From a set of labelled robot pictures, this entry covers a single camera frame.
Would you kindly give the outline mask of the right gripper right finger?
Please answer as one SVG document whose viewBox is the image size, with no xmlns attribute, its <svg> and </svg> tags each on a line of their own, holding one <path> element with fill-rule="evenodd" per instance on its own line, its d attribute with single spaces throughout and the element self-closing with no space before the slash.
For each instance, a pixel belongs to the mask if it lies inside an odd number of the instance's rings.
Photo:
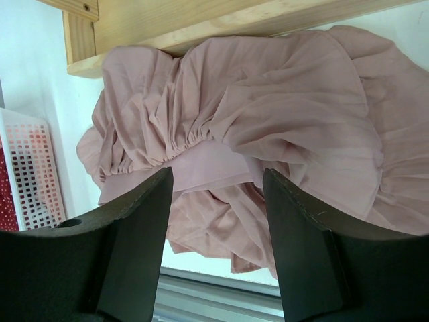
<svg viewBox="0 0 429 322">
<path fill-rule="evenodd" d="M 263 192 L 286 321 L 427 321 L 428 237 L 361 221 L 267 169 Z"/>
</svg>

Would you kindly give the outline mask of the pink skirt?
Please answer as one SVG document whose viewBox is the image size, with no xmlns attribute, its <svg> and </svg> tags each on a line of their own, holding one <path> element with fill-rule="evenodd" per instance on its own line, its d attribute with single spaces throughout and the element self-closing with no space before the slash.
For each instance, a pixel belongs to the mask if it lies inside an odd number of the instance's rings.
<svg viewBox="0 0 429 322">
<path fill-rule="evenodd" d="M 118 47 L 76 152 L 100 204 L 163 167 L 177 253 L 275 272 L 263 173 L 357 219 L 428 233 L 428 72 L 394 42 L 336 26 L 211 38 L 181 58 Z"/>
</svg>

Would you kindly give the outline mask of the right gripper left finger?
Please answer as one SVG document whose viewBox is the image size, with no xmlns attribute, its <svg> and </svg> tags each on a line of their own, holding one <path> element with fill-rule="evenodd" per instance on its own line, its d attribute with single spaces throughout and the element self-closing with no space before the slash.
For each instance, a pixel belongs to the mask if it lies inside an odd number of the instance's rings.
<svg viewBox="0 0 429 322">
<path fill-rule="evenodd" d="M 1 233 L 2 321 L 151 321 L 174 178 L 56 228 Z"/>
</svg>

